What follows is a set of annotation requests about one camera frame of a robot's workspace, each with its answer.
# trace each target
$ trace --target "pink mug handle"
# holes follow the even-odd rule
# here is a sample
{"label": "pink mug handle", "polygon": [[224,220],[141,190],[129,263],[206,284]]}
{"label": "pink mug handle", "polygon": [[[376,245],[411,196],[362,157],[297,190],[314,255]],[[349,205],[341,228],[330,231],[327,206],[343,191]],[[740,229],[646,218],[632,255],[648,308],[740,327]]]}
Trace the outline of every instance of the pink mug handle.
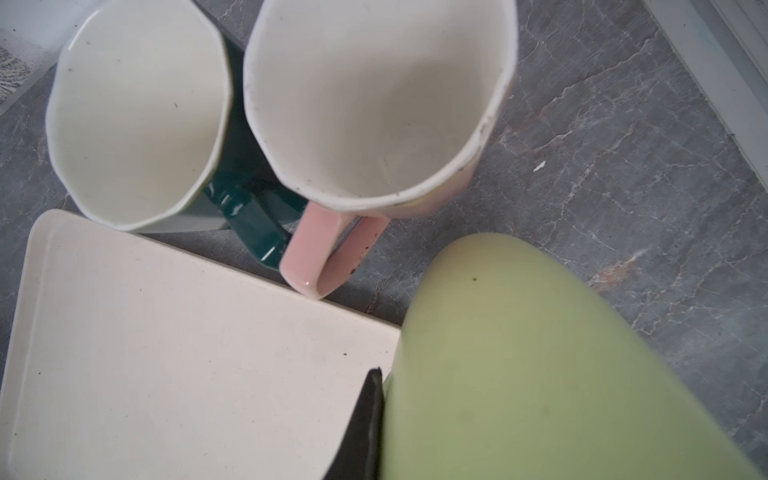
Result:
{"label": "pink mug handle", "polygon": [[280,273],[288,284],[318,300],[346,282],[389,225],[389,218],[361,217],[334,250],[355,218],[310,202],[280,261]]}

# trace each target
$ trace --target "mug rim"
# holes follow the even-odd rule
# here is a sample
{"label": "mug rim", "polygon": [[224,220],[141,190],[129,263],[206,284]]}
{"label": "mug rim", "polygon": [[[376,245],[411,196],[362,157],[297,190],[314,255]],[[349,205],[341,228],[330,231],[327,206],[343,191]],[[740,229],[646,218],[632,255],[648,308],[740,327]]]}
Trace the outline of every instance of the mug rim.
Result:
{"label": "mug rim", "polygon": [[256,24],[253,26],[253,30],[250,33],[243,60],[243,96],[245,115],[248,124],[250,125],[250,129],[259,141],[264,156],[270,162],[270,166],[274,170],[275,175],[283,185],[308,200],[323,205],[330,210],[337,212],[372,212],[388,207],[397,207],[400,204],[408,204],[414,200],[426,197],[430,192],[450,180],[455,174],[470,167],[474,159],[476,159],[476,157],[483,151],[487,140],[490,138],[491,131],[493,130],[498,115],[505,104],[505,96],[515,80],[519,43],[518,13],[515,0],[498,0],[502,4],[502,8],[506,14],[508,33],[507,42],[509,44],[509,49],[507,50],[504,66],[498,74],[498,79],[493,88],[491,97],[488,99],[488,104],[486,105],[480,120],[476,124],[475,129],[464,143],[464,146],[448,163],[443,165],[425,180],[404,190],[387,195],[379,195],[377,197],[338,197],[333,194],[328,194],[317,187],[295,181],[293,176],[283,168],[280,162],[272,160],[274,156],[271,151],[272,147],[265,141],[262,135],[260,128],[262,118],[259,111],[254,107],[256,102],[253,96],[256,90],[255,85],[258,83],[254,66],[257,60],[256,44],[261,41],[266,31],[270,9],[278,1],[279,0],[264,0],[256,19]]}
{"label": "mug rim", "polygon": [[64,185],[64,187],[67,189],[67,192],[70,197],[72,197],[72,200],[74,201],[75,205],[80,209],[80,211],[88,218],[97,221],[98,223],[101,223],[102,225],[106,225],[107,227],[110,227],[114,230],[121,230],[121,231],[136,231],[140,229],[144,229],[146,227],[149,227],[153,224],[156,224],[162,220],[165,220],[167,218],[170,218],[183,210],[185,210],[187,207],[189,207],[194,200],[197,198],[197,196],[200,194],[200,192],[203,190],[203,187],[205,184],[207,184],[212,176],[214,175],[214,172],[219,164],[219,155],[221,153],[222,147],[223,147],[223,141],[224,137],[227,131],[227,124],[228,124],[228,117],[229,112],[232,108],[233,103],[233,97],[234,97],[234,87],[233,87],[233,79],[232,79],[232,72],[230,69],[230,61],[227,56],[227,47],[224,44],[224,38],[219,29],[216,27],[216,25],[213,24],[213,22],[210,21],[208,17],[205,16],[203,12],[200,11],[200,7],[198,7],[192,0],[171,0],[173,2],[176,2],[180,8],[191,8],[194,11],[194,15],[196,15],[202,22],[202,25],[208,29],[209,33],[213,35],[213,40],[217,43],[217,48],[220,53],[220,59],[223,62],[223,71],[224,71],[224,80],[223,80],[223,102],[221,105],[221,113],[219,117],[219,125],[217,128],[217,134],[216,134],[216,140],[214,141],[214,145],[211,149],[210,156],[208,157],[208,160],[206,164],[204,165],[203,169],[200,172],[200,175],[198,178],[192,183],[190,186],[190,189],[182,196],[181,199],[179,199],[178,202],[176,202],[172,207],[167,208],[160,214],[154,215],[152,217],[139,220],[132,223],[115,223],[108,219],[103,218],[101,215],[98,215],[91,211],[91,209],[84,207],[84,202],[81,198],[81,195],[74,191],[71,188],[71,182],[69,180],[68,174],[66,173],[66,167],[63,165],[62,162],[64,162],[61,159],[61,155],[59,154],[59,148],[58,148],[58,128],[57,124],[58,122],[53,121],[53,117],[56,115],[55,111],[62,106],[65,106],[67,103],[67,100],[63,98],[63,94],[61,93],[62,90],[62,84],[64,84],[68,76],[67,75],[60,75],[62,71],[65,71],[69,65],[74,61],[74,54],[73,51],[77,51],[82,46],[82,41],[78,41],[81,37],[82,32],[86,31],[89,28],[89,25],[93,25],[92,21],[95,18],[99,18],[100,15],[104,15],[104,11],[108,10],[111,6],[116,5],[121,2],[126,3],[133,3],[131,0],[109,0],[108,2],[105,2],[102,5],[99,5],[82,23],[80,28],[78,28],[75,33],[72,35],[72,37],[67,40],[65,43],[65,46],[61,49],[61,53],[59,54],[58,58],[58,65],[56,67],[56,73],[55,78],[53,82],[53,86],[51,88],[51,94],[48,99],[48,106],[45,109],[45,130],[46,130],[46,139],[48,142],[48,156],[51,159],[51,167],[53,168],[54,173],[56,173],[56,176],[61,181],[61,183]]}

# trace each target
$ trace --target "rectangular tray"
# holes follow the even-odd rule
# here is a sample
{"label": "rectangular tray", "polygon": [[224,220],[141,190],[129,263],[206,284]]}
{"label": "rectangular tray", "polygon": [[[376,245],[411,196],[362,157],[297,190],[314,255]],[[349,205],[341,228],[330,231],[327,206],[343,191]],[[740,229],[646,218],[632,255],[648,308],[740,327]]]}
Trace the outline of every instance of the rectangular tray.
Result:
{"label": "rectangular tray", "polygon": [[30,233],[3,478],[320,479],[396,326],[74,214]]}

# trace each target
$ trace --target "light green bottle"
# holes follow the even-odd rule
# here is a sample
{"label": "light green bottle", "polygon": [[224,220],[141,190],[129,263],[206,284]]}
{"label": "light green bottle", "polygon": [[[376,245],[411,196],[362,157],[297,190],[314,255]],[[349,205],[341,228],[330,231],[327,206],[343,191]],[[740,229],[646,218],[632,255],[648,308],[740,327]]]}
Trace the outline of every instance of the light green bottle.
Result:
{"label": "light green bottle", "polygon": [[382,434],[382,480],[762,478],[596,293],[496,233],[429,267]]}

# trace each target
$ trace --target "countertop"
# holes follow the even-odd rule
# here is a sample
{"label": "countertop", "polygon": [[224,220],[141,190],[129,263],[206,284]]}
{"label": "countertop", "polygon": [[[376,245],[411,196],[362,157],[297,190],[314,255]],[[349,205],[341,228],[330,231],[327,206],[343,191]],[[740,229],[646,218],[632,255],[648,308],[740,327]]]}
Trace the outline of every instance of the countertop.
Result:
{"label": "countertop", "polygon": [[[260,2],[200,2],[245,42]],[[768,473],[768,194],[641,0],[521,0],[518,80],[469,189],[395,220],[329,297],[401,323],[448,243],[510,233],[588,282]],[[25,242],[76,210],[45,142],[48,72],[0,118],[0,336]],[[154,238],[280,281],[228,230]]]}

